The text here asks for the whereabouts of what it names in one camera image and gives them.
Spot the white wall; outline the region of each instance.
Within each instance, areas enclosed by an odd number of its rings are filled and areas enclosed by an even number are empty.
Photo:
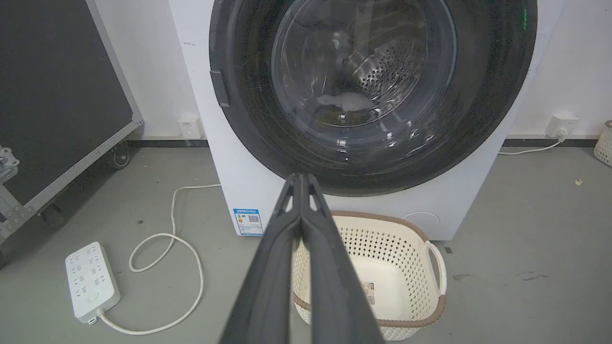
[[[95,3],[145,121],[132,138],[181,139],[177,120],[200,114],[168,0]]]
[[[142,137],[180,138],[176,121],[199,114],[168,0],[95,2],[145,118]],[[509,137],[543,138],[557,112],[580,119],[574,138],[601,133],[612,119],[611,34],[611,0],[566,0]]]
[[[543,138],[555,113],[580,124],[573,138],[597,138],[612,119],[612,1],[566,0],[510,138]]]

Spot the brown basket rim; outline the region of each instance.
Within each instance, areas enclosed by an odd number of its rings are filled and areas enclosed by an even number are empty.
[[[413,223],[410,223],[406,220],[397,219],[395,217],[369,214],[366,212],[354,212],[354,211],[332,211],[332,215],[333,216],[347,216],[347,217],[362,217],[364,219],[394,222],[394,223],[406,226],[410,228],[411,230],[413,230],[415,233],[419,235],[421,239],[423,239],[423,242],[429,241],[429,239],[427,238],[427,235],[425,235],[425,233],[419,227],[415,226]],[[295,302],[296,305],[310,311],[310,304],[300,299],[300,297],[295,292],[293,292],[293,302]],[[438,298],[438,306],[436,307],[436,309],[433,311],[433,313],[430,316],[428,316],[427,318],[423,320],[414,321],[414,320],[376,319],[376,323],[378,324],[378,326],[382,326],[382,327],[403,327],[403,328],[425,327],[425,326],[429,326],[435,323],[438,319],[440,319],[440,317],[442,316],[442,313],[444,312],[445,307],[446,307],[446,295],[440,295],[440,297]]]

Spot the woven basket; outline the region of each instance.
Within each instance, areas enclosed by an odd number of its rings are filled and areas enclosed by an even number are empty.
[[[446,269],[425,233],[393,217],[332,214],[385,340],[406,339],[438,320],[446,305]],[[293,293],[298,313],[310,324],[310,254],[303,242],[293,255]]]
[[[603,163],[612,167],[612,121],[606,122],[606,127],[595,145],[593,154]]]

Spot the washing machine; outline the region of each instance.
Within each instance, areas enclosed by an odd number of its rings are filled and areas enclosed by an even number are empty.
[[[546,49],[560,0],[170,0],[238,235],[293,172],[332,210],[453,238]]]

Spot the black baseboard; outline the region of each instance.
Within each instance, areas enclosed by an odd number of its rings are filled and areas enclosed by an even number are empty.
[[[555,139],[506,139],[504,147],[548,147],[555,144]],[[597,140],[565,140],[557,147],[595,147]]]
[[[208,148],[208,140],[127,141],[130,147],[146,148]]]

